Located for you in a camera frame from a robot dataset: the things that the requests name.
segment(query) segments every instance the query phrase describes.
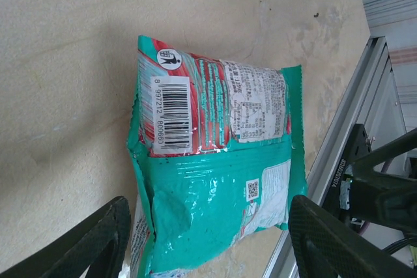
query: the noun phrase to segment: barcode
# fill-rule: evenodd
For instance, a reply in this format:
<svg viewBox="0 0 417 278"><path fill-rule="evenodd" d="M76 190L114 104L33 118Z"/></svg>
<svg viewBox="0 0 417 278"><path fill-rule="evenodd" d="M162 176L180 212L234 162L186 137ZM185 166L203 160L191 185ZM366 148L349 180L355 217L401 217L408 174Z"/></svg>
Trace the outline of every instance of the barcode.
<svg viewBox="0 0 417 278"><path fill-rule="evenodd" d="M157 154L192 151L190 79L183 76L152 77L152 103Z"/></svg>
<svg viewBox="0 0 417 278"><path fill-rule="evenodd" d="M246 182L246 201L251 201L259 197L259 179L248 180Z"/></svg>

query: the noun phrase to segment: teal snack bag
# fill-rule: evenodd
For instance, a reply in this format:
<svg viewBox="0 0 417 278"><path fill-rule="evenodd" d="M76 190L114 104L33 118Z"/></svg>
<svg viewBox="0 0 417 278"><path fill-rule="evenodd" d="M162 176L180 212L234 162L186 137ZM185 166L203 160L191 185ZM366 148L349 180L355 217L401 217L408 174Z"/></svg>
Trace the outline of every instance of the teal snack bag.
<svg viewBox="0 0 417 278"><path fill-rule="evenodd" d="M138 48L131 277L182 277L251 233L287 229L307 192L301 66L219 61L146 36Z"/></svg>

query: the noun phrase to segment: plastic packaging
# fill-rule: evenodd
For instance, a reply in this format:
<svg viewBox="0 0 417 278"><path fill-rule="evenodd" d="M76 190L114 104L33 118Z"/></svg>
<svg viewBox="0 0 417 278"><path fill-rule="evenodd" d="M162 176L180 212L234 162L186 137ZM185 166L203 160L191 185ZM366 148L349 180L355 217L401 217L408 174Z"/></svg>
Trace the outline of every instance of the plastic packaging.
<svg viewBox="0 0 417 278"><path fill-rule="evenodd" d="M306 194L301 66L212 60L146 36L138 46L131 277L181 277L255 231L286 229Z"/></svg>

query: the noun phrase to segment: qr code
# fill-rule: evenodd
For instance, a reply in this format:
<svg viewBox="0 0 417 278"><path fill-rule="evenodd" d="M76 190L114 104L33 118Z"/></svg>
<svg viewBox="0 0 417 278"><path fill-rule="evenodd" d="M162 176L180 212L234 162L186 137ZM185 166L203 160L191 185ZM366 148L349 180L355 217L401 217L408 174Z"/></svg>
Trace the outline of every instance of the qr code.
<svg viewBox="0 0 417 278"><path fill-rule="evenodd" d="M259 198L259 179L248 180L246 182L246 201Z"/></svg>

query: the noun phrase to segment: nutrition label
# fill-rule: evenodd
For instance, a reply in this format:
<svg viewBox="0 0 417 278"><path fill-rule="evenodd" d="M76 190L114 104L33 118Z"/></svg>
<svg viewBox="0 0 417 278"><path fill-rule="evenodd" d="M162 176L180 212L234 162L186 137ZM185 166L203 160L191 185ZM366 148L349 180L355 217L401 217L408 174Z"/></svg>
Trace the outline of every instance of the nutrition label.
<svg viewBox="0 0 417 278"><path fill-rule="evenodd" d="M231 102L230 124L237 141L249 143L283 135L284 77L277 70L222 61Z"/></svg>

